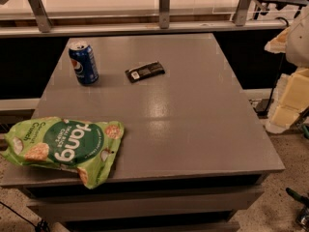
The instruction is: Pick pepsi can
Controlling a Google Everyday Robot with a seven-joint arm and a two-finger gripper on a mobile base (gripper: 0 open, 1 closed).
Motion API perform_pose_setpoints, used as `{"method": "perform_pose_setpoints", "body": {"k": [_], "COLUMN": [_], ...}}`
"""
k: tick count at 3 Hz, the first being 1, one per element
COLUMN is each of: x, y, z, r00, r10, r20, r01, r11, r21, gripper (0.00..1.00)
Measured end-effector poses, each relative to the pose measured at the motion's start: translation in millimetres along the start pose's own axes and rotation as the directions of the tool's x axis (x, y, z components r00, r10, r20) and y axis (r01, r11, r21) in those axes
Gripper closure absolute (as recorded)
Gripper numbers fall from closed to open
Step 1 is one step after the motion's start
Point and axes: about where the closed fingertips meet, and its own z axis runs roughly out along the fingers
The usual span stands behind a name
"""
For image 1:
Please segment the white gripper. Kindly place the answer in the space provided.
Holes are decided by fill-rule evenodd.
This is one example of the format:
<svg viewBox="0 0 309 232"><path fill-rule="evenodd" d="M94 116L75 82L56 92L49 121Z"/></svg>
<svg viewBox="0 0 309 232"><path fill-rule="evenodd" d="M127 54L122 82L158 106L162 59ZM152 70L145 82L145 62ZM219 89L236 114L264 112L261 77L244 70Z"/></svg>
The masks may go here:
<svg viewBox="0 0 309 232"><path fill-rule="evenodd" d="M267 114L266 130L286 131L309 107L309 7L304 7L291 27L267 42L265 51L285 53L287 60L301 68L291 75L282 73L274 89L274 102Z"/></svg>

